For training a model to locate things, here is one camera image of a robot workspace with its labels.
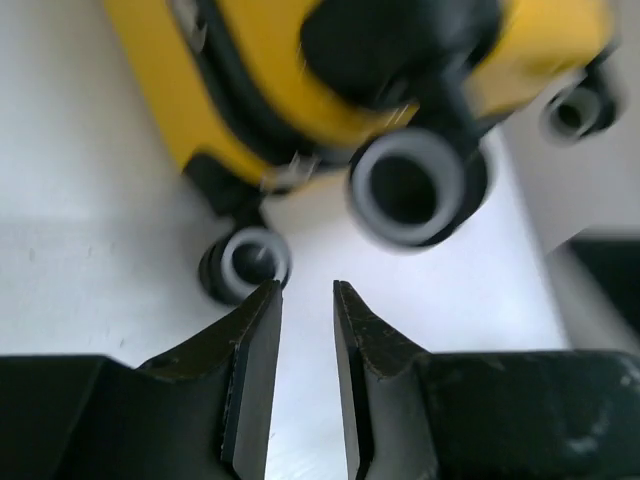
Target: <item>yellow suitcase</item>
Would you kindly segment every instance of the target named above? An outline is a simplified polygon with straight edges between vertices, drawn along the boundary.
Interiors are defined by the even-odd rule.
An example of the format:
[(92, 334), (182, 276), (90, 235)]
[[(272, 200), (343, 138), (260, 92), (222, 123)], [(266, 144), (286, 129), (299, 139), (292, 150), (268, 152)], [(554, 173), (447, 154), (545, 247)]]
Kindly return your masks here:
[(323, 172), (350, 170), (355, 216), (426, 247), (481, 205), (481, 137), (569, 72), (549, 127), (611, 126), (604, 0), (104, 0), (180, 169), (235, 231), (203, 257), (215, 298), (242, 301), (290, 274), (259, 213)]

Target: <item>white wall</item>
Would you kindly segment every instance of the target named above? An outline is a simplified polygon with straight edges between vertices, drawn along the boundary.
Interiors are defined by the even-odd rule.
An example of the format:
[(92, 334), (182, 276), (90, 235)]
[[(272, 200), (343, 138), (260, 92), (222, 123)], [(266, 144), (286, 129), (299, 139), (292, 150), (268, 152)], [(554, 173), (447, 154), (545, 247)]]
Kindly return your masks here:
[(588, 227), (640, 226), (640, 1), (614, 3), (623, 44), (612, 59), (627, 110), (606, 134), (574, 147), (549, 143), (539, 115), (549, 89), (505, 125), (516, 171), (539, 233), (550, 251)]

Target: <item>yellow plastic body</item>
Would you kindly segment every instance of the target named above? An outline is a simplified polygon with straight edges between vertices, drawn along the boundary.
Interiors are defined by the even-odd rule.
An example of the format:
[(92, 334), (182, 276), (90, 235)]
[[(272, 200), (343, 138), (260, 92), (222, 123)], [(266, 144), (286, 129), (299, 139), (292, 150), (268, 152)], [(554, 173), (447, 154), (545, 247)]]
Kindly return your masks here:
[[(357, 147), (406, 125), (415, 113), (415, 107), (374, 113), (350, 105), (306, 68), (299, 31), (319, 0), (211, 1), (267, 102), (307, 137), (327, 146)], [(236, 176), (260, 184), (272, 167), (235, 138), (216, 110), (169, 1), (104, 3), (178, 165), (184, 167), (196, 151), (207, 152)], [(613, 35), (605, 0), (503, 0), (503, 5), (501, 37), (466, 85), (479, 118), (525, 106), (558, 76), (587, 65)]]

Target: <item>toy wheel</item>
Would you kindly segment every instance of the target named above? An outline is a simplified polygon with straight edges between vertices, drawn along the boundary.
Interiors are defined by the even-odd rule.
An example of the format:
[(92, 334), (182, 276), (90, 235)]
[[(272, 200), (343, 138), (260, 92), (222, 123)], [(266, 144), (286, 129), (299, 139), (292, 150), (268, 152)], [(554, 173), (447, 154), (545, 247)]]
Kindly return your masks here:
[(465, 198), (464, 163), (439, 135), (421, 128), (383, 135), (354, 156), (350, 173), (354, 213), (381, 240), (420, 248), (455, 229)]
[(554, 137), (577, 142), (603, 128), (606, 104), (598, 91), (578, 85), (556, 95), (547, 104), (543, 119)]
[(247, 227), (215, 243), (200, 260), (198, 274), (215, 300), (238, 305), (262, 282), (291, 273), (291, 254), (284, 239), (264, 227)]

